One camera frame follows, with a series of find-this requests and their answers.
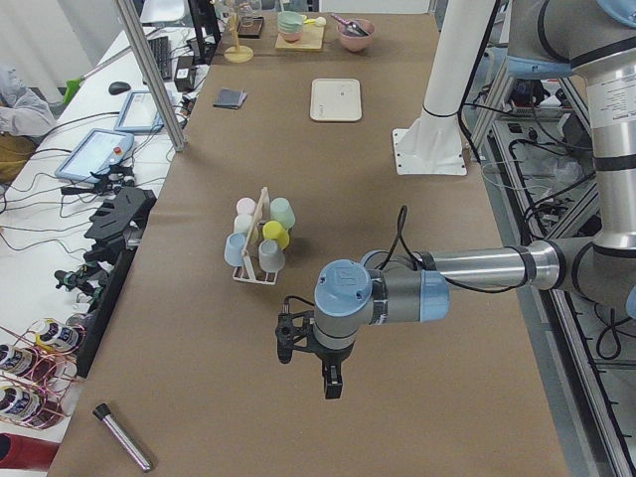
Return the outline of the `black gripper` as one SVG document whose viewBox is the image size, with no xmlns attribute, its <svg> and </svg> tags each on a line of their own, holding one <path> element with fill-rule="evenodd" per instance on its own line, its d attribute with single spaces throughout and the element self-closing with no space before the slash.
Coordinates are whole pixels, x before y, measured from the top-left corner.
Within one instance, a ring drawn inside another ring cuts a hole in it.
<svg viewBox="0 0 636 477">
<path fill-rule="evenodd" d="M 340 398 L 343 389 L 342 363 L 350 357 L 354 345 L 351 344 L 346 348 L 335 350 L 316 342 L 313 347 L 313 353 L 322 363 L 325 399 Z"/>
</svg>

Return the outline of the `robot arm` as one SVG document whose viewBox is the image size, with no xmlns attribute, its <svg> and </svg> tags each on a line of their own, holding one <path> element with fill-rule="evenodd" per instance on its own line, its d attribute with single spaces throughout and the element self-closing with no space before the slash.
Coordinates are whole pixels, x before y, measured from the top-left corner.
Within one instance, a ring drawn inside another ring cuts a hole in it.
<svg viewBox="0 0 636 477">
<path fill-rule="evenodd" d="M 308 346 L 326 398 L 342 391 L 342 362 L 365 324 L 446 315 L 449 290 L 498 293 L 526 285 L 576 293 L 635 313 L 635 5 L 631 1 L 517 1 L 509 73 L 579 76 L 586 84 L 601 230 L 593 238 L 450 253 L 410 252 L 374 267 L 339 259 L 320 272 Z"/>
</svg>

